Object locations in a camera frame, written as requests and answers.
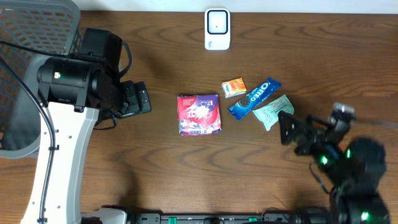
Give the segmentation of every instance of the cable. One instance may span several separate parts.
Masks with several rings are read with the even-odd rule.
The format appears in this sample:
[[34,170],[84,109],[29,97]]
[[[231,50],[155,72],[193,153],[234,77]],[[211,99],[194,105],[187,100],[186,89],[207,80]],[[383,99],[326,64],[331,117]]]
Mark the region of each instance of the cable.
[[115,116],[112,114],[112,121],[113,121],[113,127],[107,127],[107,128],[95,128],[94,130],[97,131],[105,131],[105,130],[110,130],[116,128],[118,125],[118,121],[116,120]]
[[129,58],[129,64],[126,66],[126,68],[124,68],[123,70],[121,70],[119,72],[119,78],[122,78],[129,71],[130,66],[131,66],[131,61],[132,61],[129,45],[124,41],[122,41],[122,44],[123,44],[124,48],[126,49],[127,57]]
[[[280,211],[280,212],[282,211],[281,209],[275,208],[275,207],[267,208],[267,209],[261,214],[261,221],[265,221],[265,220],[264,220],[264,215],[266,215],[266,213],[267,213],[269,210],[271,210],[271,209],[278,210],[278,211]],[[281,215],[286,219],[287,222],[289,222],[289,219],[285,216],[285,214],[282,214],[282,213],[281,213]]]
[[311,165],[312,165],[312,162],[310,162],[310,165],[309,165],[308,168],[310,169],[310,172],[311,172],[313,178],[315,178],[315,180],[318,181],[318,183],[321,185],[322,190],[323,190],[326,194],[329,194],[329,191],[328,191],[328,189],[325,187],[325,185],[323,184],[321,178],[319,178],[319,176],[317,176],[317,175],[313,172],[313,170],[312,170],[312,168],[311,168]]
[[50,134],[50,147],[49,147],[50,155],[49,155],[49,161],[47,163],[47,170],[45,171],[42,198],[41,198],[41,202],[40,202],[40,214],[39,214],[39,219],[37,220],[41,224],[44,224],[45,223],[45,218],[44,218],[45,199],[47,197],[47,189],[49,187],[49,178],[50,178],[50,173],[51,173],[51,168],[52,168],[52,162],[53,162],[53,159],[54,159],[55,131],[54,131],[53,126],[51,125],[49,117],[45,114],[45,111],[44,111],[43,107],[41,107],[39,101],[37,100],[35,95],[31,92],[29,87],[21,80],[21,78],[18,77],[18,75],[12,70],[12,68],[4,61],[4,59],[2,57],[0,57],[0,63],[3,66],[5,66],[10,71],[11,75],[17,80],[17,82],[21,85],[21,88],[26,92],[26,94],[29,96],[29,98],[33,101],[34,105],[39,110],[39,113],[42,115],[43,120],[44,120],[45,124],[47,125],[47,127],[49,129],[49,134]]
[[393,121],[386,121],[381,119],[357,119],[357,123],[370,124],[373,126],[382,126],[385,128],[398,129],[398,123]]
[[51,56],[51,57],[61,57],[61,58],[68,57],[67,55],[63,55],[63,54],[48,53],[48,52],[44,52],[44,51],[41,51],[41,50],[35,50],[35,49],[28,48],[28,47],[23,47],[23,46],[20,46],[20,45],[17,45],[17,44],[6,42],[4,40],[0,40],[0,44],[5,44],[5,45],[8,45],[8,46],[15,47],[15,48],[18,48],[18,49],[21,49],[21,50],[26,50],[28,52],[32,52],[32,53],[35,53],[35,54],[47,55],[47,56]]

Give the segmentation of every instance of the wooden table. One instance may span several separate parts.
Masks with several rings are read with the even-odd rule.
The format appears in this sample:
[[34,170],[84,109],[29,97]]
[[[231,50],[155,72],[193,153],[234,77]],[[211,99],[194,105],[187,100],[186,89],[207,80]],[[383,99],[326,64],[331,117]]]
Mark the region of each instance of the wooden table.
[[[267,207],[328,206],[308,171],[309,157],[281,146],[253,114],[236,121],[221,82],[243,77],[249,90],[272,77],[295,114],[327,117],[333,102],[359,118],[398,121],[398,20],[389,15],[232,14],[229,50],[204,48],[203,13],[83,12],[81,27],[108,29],[130,46],[124,80],[147,83],[153,111],[94,131],[81,188],[81,210],[119,204],[164,213],[259,213]],[[127,64],[123,53],[122,64]],[[177,96],[219,94],[223,130],[178,135]],[[357,124],[383,142],[388,172],[381,194],[398,219],[398,130]],[[35,159],[0,160],[1,223],[19,223],[32,189]],[[324,175],[328,187],[331,184]]]

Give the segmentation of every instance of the blue snack wrapper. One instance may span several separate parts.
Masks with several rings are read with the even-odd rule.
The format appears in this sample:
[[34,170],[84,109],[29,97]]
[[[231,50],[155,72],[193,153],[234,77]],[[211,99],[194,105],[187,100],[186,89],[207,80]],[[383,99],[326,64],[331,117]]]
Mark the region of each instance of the blue snack wrapper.
[[246,116],[253,108],[264,102],[271,94],[280,88],[278,81],[268,78],[267,81],[261,83],[251,93],[241,98],[238,102],[228,108],[229,112],[239,121]]

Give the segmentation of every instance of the light blue wrapper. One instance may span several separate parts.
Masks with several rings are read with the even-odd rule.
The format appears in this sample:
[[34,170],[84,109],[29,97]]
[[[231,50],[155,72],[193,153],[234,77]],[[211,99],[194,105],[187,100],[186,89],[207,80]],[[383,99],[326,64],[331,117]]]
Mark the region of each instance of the light blue wrapper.
[[286,113],[294,114],[293,105],[287,99],[286,95],[279,97],[262,108],[254,110],[253,113],[261,122],[264,123],[266,130],[269,131],[271,130],[272,125],[278,122],[278,113],[281,110]]

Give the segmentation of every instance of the gray mesh chair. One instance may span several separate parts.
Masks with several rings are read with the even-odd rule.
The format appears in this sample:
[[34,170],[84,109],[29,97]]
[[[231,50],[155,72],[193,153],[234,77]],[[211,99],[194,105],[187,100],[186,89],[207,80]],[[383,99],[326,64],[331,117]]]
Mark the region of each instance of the gray mesh chair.
[[[36,50],[69,54],[81,43],[79,8],[71,0],[0,1],[0,37]],[[35,74],[25,71],[35,55],[0,45],[0,56],[37,93]],[[40,145],[40,115],[11,74],[0,65],[0,157],[35,156]]]

